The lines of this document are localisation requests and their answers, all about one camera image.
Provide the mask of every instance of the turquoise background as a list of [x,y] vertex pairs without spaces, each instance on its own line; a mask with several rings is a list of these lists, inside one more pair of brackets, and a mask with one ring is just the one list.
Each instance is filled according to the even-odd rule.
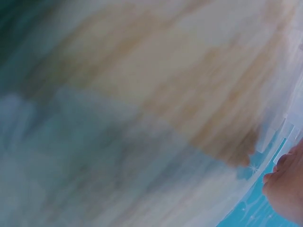
[[[278,135],[280,134],[282,126],[275,133],[271,142],[269,143],[266,151],[261,154],[257,152],[251,158],[251,166],[248,168],[243,168],[239,170],[239,178],[249,179],[252,177],[258,170],[260,164],[264,160],[265,156],[268,152],[273,148],[274,143],[277,140]],[[290,128],[289,132],[284,135],[280,146],[276,150],[275,155],[269,162],[266,169],[260,175],[255,184],[251,187],[251,189],[247,192],[247,194],[243,197],[243,199],[238,203],[238,205],[233,209],[225,219],[217,225],[217,227],[296,227],[297,225],[291,223],[280,215],[275,213],[275,211],[269,205],[266,197],[262,194],[262,179],[263,176],[267,173],[270,173],[275,166],[273,160],[279,154],[282,147],[287,142],[289,145],[289,140],[287,137],[290,134],[290,131],[293,127]]]

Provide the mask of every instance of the skin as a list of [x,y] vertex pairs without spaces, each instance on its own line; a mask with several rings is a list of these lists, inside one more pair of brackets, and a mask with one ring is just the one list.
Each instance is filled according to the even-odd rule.
[[263,178],[263,194],[273,209],[303,226],[303,139],[280,157],[273,172]]

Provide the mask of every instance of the tan stain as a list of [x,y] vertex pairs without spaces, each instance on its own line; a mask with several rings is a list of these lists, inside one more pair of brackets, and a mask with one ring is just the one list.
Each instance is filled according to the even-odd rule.
[[258,54],[238,44],[239,34],[209,47],[174,27],[211,0],[192,0],[168,20],[133,4],[108,6],[37,65],[23,92],[45,101],[60,84],[93,87],[165,119],[203,152],[247,164],[268,101],[260,91],[275,73],[294,15],[293,8],[281,19],[278,2],[269,0],[262,15],[277,29]]

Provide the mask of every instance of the blurry surface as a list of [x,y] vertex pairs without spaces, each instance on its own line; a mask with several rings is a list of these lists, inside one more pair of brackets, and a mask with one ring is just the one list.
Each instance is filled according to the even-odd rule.
[[[1,17],[3,224],[216,226],[277,150],[301,4],[46,5],[31,29],[13,23],[18,45]],[[248,169],[213,159],[246,164],[257,139]]]

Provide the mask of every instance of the sparkle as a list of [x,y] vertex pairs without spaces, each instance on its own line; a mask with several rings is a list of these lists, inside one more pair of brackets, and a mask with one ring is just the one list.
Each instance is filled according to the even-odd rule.
[[255,166],[255,164],[253,164],[252,166],[249,167],[252,170],[252,173],[254,174],[255,172],[258,171],[257,167]]

